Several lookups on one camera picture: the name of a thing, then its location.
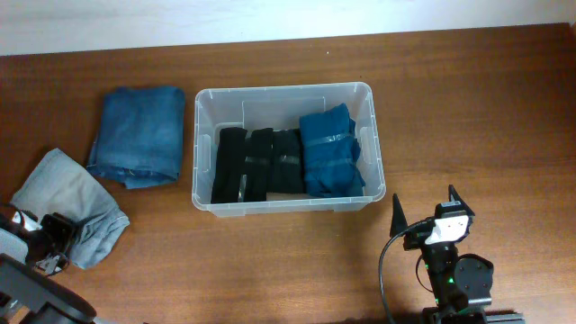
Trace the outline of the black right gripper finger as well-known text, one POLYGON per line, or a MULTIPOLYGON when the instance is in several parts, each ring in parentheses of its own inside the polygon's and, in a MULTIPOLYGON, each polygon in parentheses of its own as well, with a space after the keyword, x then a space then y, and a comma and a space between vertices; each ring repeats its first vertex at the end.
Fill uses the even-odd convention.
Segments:
POLYGON ((459 206, 466 211, 466 214, 469 216, 474 216, 474 211, 469 207, 469 205, 462 199, 460 194, 455 190, 455 187, 450 184, 448 186, 448 196, 450 202, 459 202, 459 206))
POLYGON ((408 227, 406 216, 401 206, 399 196, 395 193, 392 196, 392 219, 390 227, 390 237, 402 233, 408 227))

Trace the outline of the light blue jeans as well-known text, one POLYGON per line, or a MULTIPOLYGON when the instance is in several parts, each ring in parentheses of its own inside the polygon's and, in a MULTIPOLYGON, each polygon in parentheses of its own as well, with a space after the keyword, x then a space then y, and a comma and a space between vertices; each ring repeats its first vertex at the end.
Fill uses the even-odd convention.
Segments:
POLYGON ((74 159, 58 148, 33 169, 11 203, 43 218, 58 213, 80 227, 69 258, 81 269, 103 261, 130 225, 113 197, 74 159))

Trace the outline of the teal blue garment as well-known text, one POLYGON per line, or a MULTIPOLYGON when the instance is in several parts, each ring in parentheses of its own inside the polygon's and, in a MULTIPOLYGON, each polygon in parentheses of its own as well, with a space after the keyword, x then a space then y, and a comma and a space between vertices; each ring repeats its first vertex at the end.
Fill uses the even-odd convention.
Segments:
POLYGON ((365 180, 356 162, 361 147, 356 122, 341 103, 299 119, 306 193, 319 198, 362 196, 365 180))

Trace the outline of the small black garment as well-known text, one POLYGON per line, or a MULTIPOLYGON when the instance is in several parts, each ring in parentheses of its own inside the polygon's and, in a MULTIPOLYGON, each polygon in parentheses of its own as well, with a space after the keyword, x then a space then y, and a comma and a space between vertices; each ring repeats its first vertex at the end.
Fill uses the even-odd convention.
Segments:
POLYGON ((298 129, 273 133, 273 150, 268 191, 276 194, 304 194, 302 140, 298 129))

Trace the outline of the large black garment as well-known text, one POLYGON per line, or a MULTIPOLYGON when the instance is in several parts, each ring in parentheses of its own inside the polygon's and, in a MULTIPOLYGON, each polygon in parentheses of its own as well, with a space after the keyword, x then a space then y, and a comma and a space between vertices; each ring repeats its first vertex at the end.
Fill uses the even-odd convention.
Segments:
POLYGON ((220 130, 211 203, 263 202, 271 169, 273 129, 220 130))

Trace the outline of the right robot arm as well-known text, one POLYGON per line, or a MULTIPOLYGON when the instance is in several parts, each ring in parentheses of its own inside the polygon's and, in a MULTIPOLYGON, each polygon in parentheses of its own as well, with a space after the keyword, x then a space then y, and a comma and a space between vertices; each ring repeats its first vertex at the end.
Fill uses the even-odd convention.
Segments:
POLYGON ((513 311, 489 313, 494 265, 475 254, 458 252, 457 244, 470 234, 475 218, 474 211, 450 184, 448 200, 439 203, 432 216, 407 223, 397 194, 392 196, 392 219, 390 239, 379 256, 379 285, 382 304, 387 319, 393 323, 390 306, 386 300, 383 284, 383 259, 387 250, 397 240, 403 239, 403 249, 419 250, 417 263, 427 271, 436 305, 425 308, 412 320, 422 324, 478 323, 504 324, 524 323, 525 316, 513 311))

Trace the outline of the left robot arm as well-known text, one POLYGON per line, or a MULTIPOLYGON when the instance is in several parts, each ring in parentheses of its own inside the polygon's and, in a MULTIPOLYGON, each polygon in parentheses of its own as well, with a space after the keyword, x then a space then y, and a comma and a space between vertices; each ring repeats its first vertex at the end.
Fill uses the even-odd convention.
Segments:
POLYGON ((10 203, 1 204, 1 321, 20 310, 29 324, 97 324, 106 320, 84 298, 53 276, 71 264, 78 226, 58 213, 37 218, 10 203))

